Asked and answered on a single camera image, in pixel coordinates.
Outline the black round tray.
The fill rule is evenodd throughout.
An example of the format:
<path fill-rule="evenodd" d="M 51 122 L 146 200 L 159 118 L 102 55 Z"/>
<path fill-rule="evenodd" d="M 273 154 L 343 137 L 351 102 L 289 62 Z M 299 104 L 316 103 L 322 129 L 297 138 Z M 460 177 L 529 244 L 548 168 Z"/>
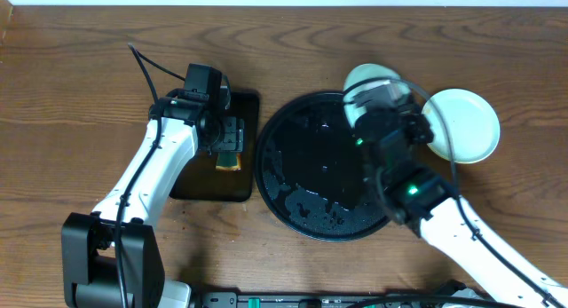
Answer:
<path fill-rule="evenodd" d="M 339 93 L 319 91 L 279 109 L 255 152 L 258 191 L 290 229 L 321 241 L 354 241 L 389 218 L 363 181 L 363 159 Z"/>

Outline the green and yellow sponge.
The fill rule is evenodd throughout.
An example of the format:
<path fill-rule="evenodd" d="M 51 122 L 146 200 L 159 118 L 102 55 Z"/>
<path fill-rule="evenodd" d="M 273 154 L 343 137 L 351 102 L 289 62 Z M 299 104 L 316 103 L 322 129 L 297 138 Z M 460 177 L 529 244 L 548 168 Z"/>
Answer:
<path fill-rule="evenodd" d="M 241 154 L 235 152 L 221 152 L 217 155 L 216 170 L 241 170 Z"/>

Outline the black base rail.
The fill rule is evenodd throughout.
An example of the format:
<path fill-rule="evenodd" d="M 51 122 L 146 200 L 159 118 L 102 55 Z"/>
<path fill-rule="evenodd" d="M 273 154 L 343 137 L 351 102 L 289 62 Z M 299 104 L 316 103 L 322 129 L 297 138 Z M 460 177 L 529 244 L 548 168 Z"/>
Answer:
<path fill-rule="evenodd" d="M 341 296 L 237 294 L 207 292 L 192 296 L 190 308 L 399 308 L 399 307 L 508 307 L 475 296 Z"/>

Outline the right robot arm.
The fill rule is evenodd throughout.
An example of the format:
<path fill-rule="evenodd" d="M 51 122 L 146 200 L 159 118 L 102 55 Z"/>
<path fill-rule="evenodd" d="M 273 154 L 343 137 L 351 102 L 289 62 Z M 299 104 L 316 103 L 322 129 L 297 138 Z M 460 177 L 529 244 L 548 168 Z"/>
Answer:
<path fill-rule="evenodd" d="M 502 239 L 446 181 L 419 162 L 411 148 L 442 139 L 456 167 L 454 136 L 433 101 L 430 122 L 415 103 L 349 99 L 345 115 L 363 151 L 365 182 L 384 213 L 410 228 L 466 271 L 499 303 L 565 307 L 567 288 L 536 268 Z"/>

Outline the light blue plate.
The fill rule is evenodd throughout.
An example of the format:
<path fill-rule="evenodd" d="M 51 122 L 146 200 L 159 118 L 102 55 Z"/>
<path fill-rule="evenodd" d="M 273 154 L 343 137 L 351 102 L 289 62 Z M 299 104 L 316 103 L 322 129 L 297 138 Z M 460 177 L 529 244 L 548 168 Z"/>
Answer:
<path fill-rule="evenodd" d="M 433 95 L 422 108 L 434 134 L 428 144 L 434 154 L 450 160 L 446 134 L 432 103 L 444 117 L 456 163 L 480 162 L 493 153 L 500 140 L 501 126 L 492 106 L 472 91 L 446 89 Z"/>
<path fill-rule="evenodd" d="M 345 117 L 348 124 L 352 129 L 355 128 L 356 121 L 363 115 L 367 113 L 364 107 L 357 107 L 356 104 L 351 102 L 354 100 L 355 96 L 362 91 L 370 90 L 376 86 L 379 86 L 380 82 L 372 82 L 360 85 L 351 90 L 351 86 L 355 83 L 371 79 L 371 78 L 400 78 L 400 75 L 394 70 L 381 66 L 378 64 L 366 63 L 359 65 L 352 69 L 352 71 L 347 75 L 343 86 L 343 108 L 345 112 Z"/>

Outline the black rectangular tray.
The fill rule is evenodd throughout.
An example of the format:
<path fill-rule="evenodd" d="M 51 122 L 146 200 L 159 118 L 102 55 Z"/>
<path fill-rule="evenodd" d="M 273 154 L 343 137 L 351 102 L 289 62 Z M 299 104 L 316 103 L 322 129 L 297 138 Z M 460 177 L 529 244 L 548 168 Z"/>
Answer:
<path fill-rule="evenodd" d="M 177 177 L 170 197 L 178 200 L 244 202 L 252 194 L 255 166 L 256 132 L 260 107 L 259 93 L 254 90 L 236 91 L 232 95 L 229 116 L 242 119 L 244 149 L 241 170 L 216 170 L 217 155 L 199 150 Z"/>

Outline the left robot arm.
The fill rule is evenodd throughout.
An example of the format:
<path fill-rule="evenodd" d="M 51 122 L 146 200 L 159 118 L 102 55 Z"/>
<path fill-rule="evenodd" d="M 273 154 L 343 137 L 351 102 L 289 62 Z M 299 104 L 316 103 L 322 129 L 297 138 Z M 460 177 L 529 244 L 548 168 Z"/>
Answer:
<path fill-rule="evenodd" d="M 151 105 L 141 146 L 89 214 L 61 229 L 64 300 L 69 307 L 180 307 L 191 288 L 165 276 L 154 228 L 183 168 L 207 142 L 239 152 L 245 122 L 204 101 L 163 97 Z"/>

